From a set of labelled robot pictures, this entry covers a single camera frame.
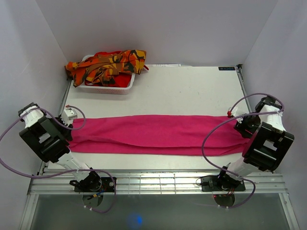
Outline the pink trousers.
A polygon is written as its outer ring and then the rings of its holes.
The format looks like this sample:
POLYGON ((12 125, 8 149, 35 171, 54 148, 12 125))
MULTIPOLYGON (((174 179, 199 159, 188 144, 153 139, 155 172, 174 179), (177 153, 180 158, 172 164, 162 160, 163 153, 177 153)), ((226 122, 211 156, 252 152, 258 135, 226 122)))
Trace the pink trousers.
POLYGON ((242 152, 249 139, 226 116, 133 115, 88 118, 71 132, 70 149, 79 153, 206 156, 242 152))

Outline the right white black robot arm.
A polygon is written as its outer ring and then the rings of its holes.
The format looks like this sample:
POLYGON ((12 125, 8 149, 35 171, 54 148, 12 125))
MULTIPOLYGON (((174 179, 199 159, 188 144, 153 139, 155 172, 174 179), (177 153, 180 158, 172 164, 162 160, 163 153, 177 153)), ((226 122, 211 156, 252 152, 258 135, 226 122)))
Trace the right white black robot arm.
POLYGON ((234 129, 249 141, 242 156, 220 171, 216 179, 219 189, 236 189, 243 185, 243 177, 278 168, 295 139, 283 126, 281 109, 281 103, 266 96, 256 105, 256 115, 237 119, 234 129))

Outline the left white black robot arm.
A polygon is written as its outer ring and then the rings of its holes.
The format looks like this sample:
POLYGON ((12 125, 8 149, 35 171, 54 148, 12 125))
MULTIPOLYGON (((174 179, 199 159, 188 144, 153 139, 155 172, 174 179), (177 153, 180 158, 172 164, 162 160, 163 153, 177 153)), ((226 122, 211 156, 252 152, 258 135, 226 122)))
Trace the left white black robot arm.
POLYGON ((72 121, 77 118, 74 108, 68 107, 55 118, 48 118, 47 113, 30 103, 18 112, 25 128, 19 135, 31 150, 43 161, 52 162, 74 170, 74 180, 70 185, 76 191, 96 192, 102 189, 101 177, 84 162, 79 161, 71 152, 69 142, 72 141, 72 121))

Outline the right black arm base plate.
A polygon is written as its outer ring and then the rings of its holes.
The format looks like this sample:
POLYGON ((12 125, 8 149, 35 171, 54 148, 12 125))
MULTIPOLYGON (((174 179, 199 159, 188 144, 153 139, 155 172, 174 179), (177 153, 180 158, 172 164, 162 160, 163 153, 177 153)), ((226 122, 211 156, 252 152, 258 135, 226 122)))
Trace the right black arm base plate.
POLYGON ((243 181, 219 175, 208 175, 201 177, 201 190, 203 192, 243 192, 246 187, 243 181))

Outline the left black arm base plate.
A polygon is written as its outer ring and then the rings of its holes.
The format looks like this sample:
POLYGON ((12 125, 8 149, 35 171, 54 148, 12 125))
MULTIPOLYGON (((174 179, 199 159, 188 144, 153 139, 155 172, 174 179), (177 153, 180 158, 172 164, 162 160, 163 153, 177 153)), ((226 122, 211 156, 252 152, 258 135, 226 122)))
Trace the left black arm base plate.
POLYGON ((95 189, 79 189, 76 186, 74 186, 74 192, 77 193, 99 193, 99 192, 114 192, 115 191, 115 186, 117 183, 117 177, 113 177, 113 180, 109 177, 101 177, 100 182, 98 185, 101 185, 101 187, 95 188, 95 189))

